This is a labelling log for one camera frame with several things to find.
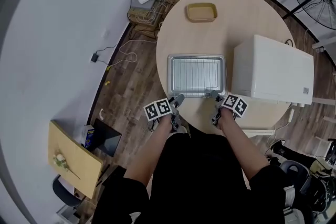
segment table top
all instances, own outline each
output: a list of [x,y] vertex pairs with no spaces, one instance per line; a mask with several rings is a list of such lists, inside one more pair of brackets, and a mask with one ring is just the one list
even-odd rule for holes
[[[60,152],[70,171],[54,163],[54,154]],[[81,193],[93,197],[103,161],[79,145],[54,121],[49,123],[48,162],[57,173]]]
[[[186,18],[186,6],[205,2],[216,5],[218,17],[210,23],[191,23]],[[170,54],[223,55],[227,68],[227,90],[230,91],[234,48],[255,34],[280,42],[293,40],[280,15],[264,0],[180,0],[164,20],[156,46],[157,70],[165,93],[168,93],[167,58]],[[244,118],[237,119],[243,129],[271,129],[289,107],[284,102],[243,99],[249,105]],[[211,124],[214,105],[212,98],[186,98],[179,112],[202,132],[221,134]]]

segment black shirt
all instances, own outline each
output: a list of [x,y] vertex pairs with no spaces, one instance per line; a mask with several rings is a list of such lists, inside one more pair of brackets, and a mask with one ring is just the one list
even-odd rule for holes
[[251,180],[248,190],[242,169],[227,139],[193,131],[174,134],[163,149],[153,174],[152,194],[132,179],[107,186],[92,224],[132,223],[284,223],[287,175],[269,165]]

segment yellow tray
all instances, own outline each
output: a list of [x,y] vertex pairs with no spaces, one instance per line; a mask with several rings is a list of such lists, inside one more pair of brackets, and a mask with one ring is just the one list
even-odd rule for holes
[[186,8],[187,17],[193,23],[213,22],[217,18],[217,8],[213,3],[193,3]]

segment office chair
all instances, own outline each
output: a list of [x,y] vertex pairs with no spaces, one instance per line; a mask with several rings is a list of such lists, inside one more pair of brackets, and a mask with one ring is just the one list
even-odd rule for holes
[[330,206],[332,193],[327,190],[326,183],[300,163],[284,161],[280,168],[290,177],[294,188],[299,191],[315,214],[325,212]]
[[73,194],[68,192],[68,190],[61,184],[61,182],[58,180],[60,178],[60,175],[57,175],[52,182],[52,190],[56,194],[58,198],[61,199],[62,202],[64,202],[66,205],[70,207],[76,207],[79,206],[82,202],[81,199],[78,199]]

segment metal tray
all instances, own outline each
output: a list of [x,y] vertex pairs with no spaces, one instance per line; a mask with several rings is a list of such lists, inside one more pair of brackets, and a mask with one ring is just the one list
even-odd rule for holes
[[168,56],[168,95],[210,97],[226,90],[226,65],[222,55],[175,54]]

